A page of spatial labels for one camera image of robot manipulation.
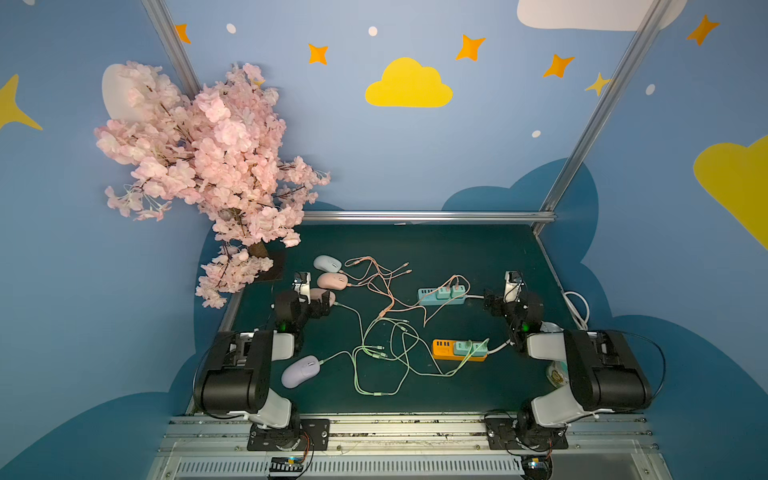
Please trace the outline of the lilac wireless mouse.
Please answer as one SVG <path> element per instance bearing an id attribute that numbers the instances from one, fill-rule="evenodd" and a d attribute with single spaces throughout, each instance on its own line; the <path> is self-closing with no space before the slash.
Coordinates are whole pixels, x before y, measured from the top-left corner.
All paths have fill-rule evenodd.
<path id="1" fill-rule="evenodd" d="M 321 365 L 322 361 L 314 355 L 302 357 L 283 371 L 281 384 L 284 388 L 294 389 L 315 377 L 320 372 Z"/>

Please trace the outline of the teal charger with green cable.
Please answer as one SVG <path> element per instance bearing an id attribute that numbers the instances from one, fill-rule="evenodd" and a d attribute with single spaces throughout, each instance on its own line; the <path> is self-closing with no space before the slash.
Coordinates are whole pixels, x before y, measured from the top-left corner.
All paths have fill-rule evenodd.
<path id="1" fill-rule="evenodd" d="M 453 354 L 457 357 L 472 356 L 474 342 L 471 340 L 456 341 L 453 345 Z"/>

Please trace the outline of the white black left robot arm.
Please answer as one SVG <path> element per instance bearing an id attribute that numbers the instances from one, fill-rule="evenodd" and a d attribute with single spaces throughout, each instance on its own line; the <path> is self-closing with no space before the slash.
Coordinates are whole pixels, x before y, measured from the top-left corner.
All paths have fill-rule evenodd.
<path id="1" fill-rule="evenodd" d="M 329 315 L 335 303 L 336 295 L 325 289 L 284 291 L 273 304 L 273 329 L 218 333 L 195 375 L 196 407 L 212 418 L 242 417 L 261 430 L 297 434 L 296 408 L 271 388 L 272 364 L 293 358 L 308 321 Z"/>

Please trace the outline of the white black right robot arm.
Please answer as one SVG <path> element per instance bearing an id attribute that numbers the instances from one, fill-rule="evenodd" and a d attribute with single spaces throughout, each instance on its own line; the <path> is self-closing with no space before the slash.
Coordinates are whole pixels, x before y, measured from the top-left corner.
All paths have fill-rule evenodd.
<path id="1" fill-rule="evenodd" d="M 538 444 L 565 434 L 569 424 L 599 413 L 630 413 L 651 405 L 653 388 L 627 340 L 616 330 L 543 329 L 543 304 L 522 289 L 486 293 L 484 308 L 505 319 L 511 346 L 529 358 L 562 362 L 567 383 L 526 401 L 514 424 L 519 440 Z"/>

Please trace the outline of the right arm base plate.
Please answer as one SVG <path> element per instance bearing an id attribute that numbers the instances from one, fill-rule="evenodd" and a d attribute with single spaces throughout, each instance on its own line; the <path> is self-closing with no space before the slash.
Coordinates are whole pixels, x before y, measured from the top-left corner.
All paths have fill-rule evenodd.
<path id="1" fill-rule="evenodd" d="M 484 416 L 482 423 L 491 450 L 521 449 L 548 453 L 569 448 L 566 430 L 563 428 L 545 428 L 533 421 L 520 421 L 516 417 L 500 414 Z"/>

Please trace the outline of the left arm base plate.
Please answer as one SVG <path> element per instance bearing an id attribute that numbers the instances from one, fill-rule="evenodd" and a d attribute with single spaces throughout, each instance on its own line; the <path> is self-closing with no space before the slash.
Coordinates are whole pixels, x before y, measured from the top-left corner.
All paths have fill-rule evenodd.
<path id="1" fill-rule="evenodd" d="M 300 418 L 283 429 L 263 429 L 253 424 L 246 448 L 248 451 L 326 451 L 329 439 L 329 419 Z"/>

